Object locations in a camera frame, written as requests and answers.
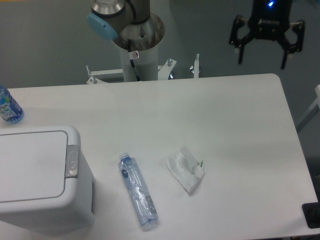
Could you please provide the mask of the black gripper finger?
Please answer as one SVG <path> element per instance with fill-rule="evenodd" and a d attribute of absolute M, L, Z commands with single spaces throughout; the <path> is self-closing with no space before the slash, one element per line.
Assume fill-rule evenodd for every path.
<path fill-rule="evenodd" d="M 243 38 L 238 38 L 238 31 L 248 23 L 248 19 L 242 15 L 237 15 L 233 20 L 230 37 L 228 43 L 239 49 L 238 64 L 243 62 L 245 46 L 255 38 L 255 32 L 250 30 Z"/>
<path fill-rule="evenodd" d="M 296 34 L 296 42 L 290 43 L 285 34 L 283 34 L 282 38 L 280 39 L 280 45 L 284 51 L 280 68 L 281 70 L 285 69 L 288 55 L 302 51 L 305 36 L 305 27 L 306 22 L 302 19 L 297 22 L 291 22 L 289 23 L 289 29 L 291 29 Z"/>

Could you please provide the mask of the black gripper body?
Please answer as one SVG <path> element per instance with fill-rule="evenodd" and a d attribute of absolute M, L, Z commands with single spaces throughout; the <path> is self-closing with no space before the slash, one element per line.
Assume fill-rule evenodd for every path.
<path fill-rule="evenodd" d="M 247 22 L 249 33 L 246 40 L 286 41 L 285 32 L 290 27 L 291 6 L 291 0 L 254 0 Z"/>

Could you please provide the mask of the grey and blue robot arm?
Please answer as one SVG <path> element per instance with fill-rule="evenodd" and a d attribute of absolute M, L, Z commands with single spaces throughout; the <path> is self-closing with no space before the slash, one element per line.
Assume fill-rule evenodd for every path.
<path fill-rule="evenodd" d="M 253 39 L 277 41 L 284 53 L 284 69 L 289 54 L 303 49 L 305 21 L 290 22 L 290 0 L 255 0 L 250 18 L 237 15 L 233 20 L 229 44 L 239 49 L 238 63 L 243 61 L 245 46 Z M 129 26 L 142 26 L 151 20 L 148 0 L 92 0 L 86 19 L 101 38 L 116 40 Z"/>

